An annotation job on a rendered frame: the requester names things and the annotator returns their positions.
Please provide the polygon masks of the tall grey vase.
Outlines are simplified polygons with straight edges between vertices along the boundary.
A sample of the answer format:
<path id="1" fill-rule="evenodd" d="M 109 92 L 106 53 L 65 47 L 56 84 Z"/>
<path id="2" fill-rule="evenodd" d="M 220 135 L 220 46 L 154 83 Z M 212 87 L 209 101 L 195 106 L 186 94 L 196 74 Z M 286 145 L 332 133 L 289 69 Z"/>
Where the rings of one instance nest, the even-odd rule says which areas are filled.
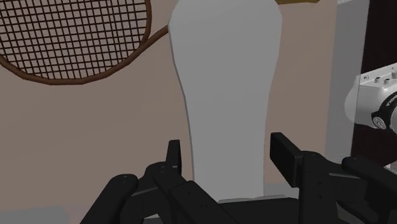
<path id="1" fill-rule="evenodd" d="M 215 200 L 264 194 L 265 125 L 281 29 L 275 0 L 178 0 L 172 12 L 193 178 Z"/>

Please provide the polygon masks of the mustard yellow object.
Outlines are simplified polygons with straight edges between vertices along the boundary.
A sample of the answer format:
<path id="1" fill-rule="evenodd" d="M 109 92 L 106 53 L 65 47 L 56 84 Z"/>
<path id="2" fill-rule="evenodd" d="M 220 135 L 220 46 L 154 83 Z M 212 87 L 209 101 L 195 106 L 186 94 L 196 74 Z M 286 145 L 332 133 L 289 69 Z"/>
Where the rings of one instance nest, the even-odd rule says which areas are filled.
<path id="1" fill-rule="evenodd" d="M 320 0 L 275 0 L 278 5 L 298 4 L 298 3 L 318 3 Z"/>

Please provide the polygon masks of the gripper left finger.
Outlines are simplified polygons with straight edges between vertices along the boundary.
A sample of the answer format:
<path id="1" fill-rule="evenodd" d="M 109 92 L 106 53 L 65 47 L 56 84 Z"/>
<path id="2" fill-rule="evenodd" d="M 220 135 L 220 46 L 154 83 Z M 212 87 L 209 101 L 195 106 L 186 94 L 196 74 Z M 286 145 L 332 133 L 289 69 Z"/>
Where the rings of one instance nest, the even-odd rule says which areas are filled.
<path id="1" fill-rule="evenodd" d="M 143 224 L 157 214 L 164 224 L 238 224 L 194 181 L 181 175 L 180 140 L 170 140 L 163 162 L 144 176 L 119 174 L 109 180 L 80 224 Z"/>

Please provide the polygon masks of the brown racket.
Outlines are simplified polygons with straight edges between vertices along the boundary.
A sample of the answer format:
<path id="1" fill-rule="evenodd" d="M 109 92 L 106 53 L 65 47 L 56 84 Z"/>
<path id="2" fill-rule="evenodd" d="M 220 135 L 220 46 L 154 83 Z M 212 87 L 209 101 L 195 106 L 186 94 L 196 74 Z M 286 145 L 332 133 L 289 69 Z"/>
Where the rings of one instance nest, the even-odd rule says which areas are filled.
<path id="1" fill-rule="evenodd" d="M 84 85 L 168 33 L 151 25 L 151 0 L 0 0 L 0 66 L 27 81 Z"/>

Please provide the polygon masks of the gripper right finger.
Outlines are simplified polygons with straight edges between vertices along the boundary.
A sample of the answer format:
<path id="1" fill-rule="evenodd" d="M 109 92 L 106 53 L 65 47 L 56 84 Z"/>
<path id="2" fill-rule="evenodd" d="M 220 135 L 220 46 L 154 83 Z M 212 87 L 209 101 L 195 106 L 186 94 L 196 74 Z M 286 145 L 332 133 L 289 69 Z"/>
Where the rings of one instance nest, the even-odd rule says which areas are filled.
<path id="1" fill-rule="evenodd" d="M 363 157 L 329 161 L 302 151 L 283 133 L 270 135 L 270 159 L 299 189 L 299 224 L 349 224 L 341 207 L 363 224 L 397 224 L 397 175 Z"/>

